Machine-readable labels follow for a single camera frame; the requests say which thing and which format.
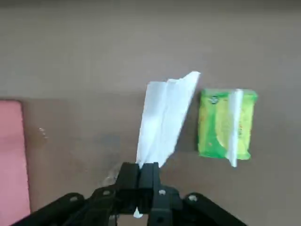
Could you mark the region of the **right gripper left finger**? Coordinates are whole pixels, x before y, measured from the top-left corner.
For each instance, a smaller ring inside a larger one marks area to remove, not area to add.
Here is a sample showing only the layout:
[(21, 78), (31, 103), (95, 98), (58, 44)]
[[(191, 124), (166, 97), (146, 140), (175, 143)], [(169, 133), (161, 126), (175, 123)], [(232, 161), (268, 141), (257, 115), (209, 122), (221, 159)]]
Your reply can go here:
[(68, 193), (15, 222), (16, 226), (107, 226), (111, 216), (132, 214), (139, 176), (136, 163), (121, 165), (114, 184), (95, 189), (89, 198)]

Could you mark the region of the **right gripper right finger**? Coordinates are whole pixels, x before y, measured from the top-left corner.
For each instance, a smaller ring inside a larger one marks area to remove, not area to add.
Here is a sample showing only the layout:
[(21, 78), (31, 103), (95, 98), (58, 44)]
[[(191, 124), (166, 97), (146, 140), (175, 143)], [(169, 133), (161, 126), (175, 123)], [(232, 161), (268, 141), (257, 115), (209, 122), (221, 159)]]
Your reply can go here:
[(181, 198), (177, 189), (160, 182), (158, 163), (146, 163), (139, 176), (139, 212), (149, 226), (245, 226), (225, 209), (192, 192)]

